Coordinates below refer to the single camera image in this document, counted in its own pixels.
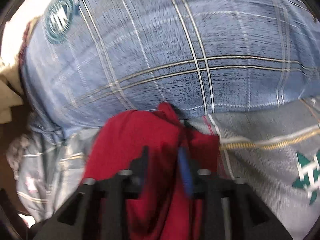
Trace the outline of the red knit garment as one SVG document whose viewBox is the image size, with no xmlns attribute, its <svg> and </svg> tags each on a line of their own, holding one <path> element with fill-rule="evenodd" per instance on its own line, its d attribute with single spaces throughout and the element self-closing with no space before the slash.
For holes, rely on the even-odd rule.
<svg viewBox="0 0 320 240">
<path fill-rule="evenodd" d="M 201 200 L 185 194 L 177 168 L 183 147 L 201 168 L 217 171 L 219 138 L 183 126 L 168 103 L 154 112 L 126 111 L 108 120 L 89 155 L 84 177 L 113 177 L 149 148 L 148 174 L 137 200 L 127 200 L 126 218 L 131 239 L 198 239 L 202 224 Z"/>
</svg>

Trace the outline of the grey star-patterned bed sheet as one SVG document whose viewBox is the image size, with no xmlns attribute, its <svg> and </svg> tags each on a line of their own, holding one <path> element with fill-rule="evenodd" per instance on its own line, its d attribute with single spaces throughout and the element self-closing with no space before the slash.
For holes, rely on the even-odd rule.
<svg viewBox="0 0 320 240">
<path fill-rule="evenodd" d="M 219 172 L 244 178 L 292 238 L 319 239 L 319 98 L 184 124 L 220 137 Z M 81 129 L 57 144 L 29 135 L 16 191 L 36 221 L 49 218 L 76 189 L 98 132 Z"/>
</svg>

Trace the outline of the grey crumpled garment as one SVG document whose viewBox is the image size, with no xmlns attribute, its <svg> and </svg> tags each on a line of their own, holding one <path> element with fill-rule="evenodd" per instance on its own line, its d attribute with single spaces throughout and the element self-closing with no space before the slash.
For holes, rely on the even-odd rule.
<svg viewBox="0 0 320 240">
<path fill-rule="evenodd" d="M 30 145 L 31 139 L 29 135 L 22 134 L 10 143 L 6 151 L 7 162 L 13 171 L 15 181 L 18 181 L 20 171 L 24 164 L 24 156 Z"/>
</svg>

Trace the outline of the beige crumpled cloth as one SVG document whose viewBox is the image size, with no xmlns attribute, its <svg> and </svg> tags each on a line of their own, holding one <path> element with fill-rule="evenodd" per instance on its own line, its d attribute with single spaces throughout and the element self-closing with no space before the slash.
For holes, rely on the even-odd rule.
<svg viewBox="0 0 320 240">
<path fill-rule="evenodd" d="M 1 59 L 1 124 L 12 121 L 12 107 L 23 105 L 22 95 L 24 92 L 20 70 L 24 61 L 26 47 L 39 19 L 39 17 L 35 17 L 26 25 L 22 43 L 19 49 L 15 50 L 13 61 L 4 63 Z"/>
</svg>

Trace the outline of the blue plaid quilt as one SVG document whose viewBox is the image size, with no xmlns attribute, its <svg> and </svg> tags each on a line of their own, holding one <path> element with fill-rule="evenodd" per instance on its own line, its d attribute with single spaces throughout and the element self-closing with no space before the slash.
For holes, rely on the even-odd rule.
<svg viewBox="0 0 320 240">
<path fill-rule="evenodd" d="M 268 109 L 319 94 L 319 22 L 301 0 L 51 0 L 22 79 L 50 142 L 161 102 Z"/>
</svg>

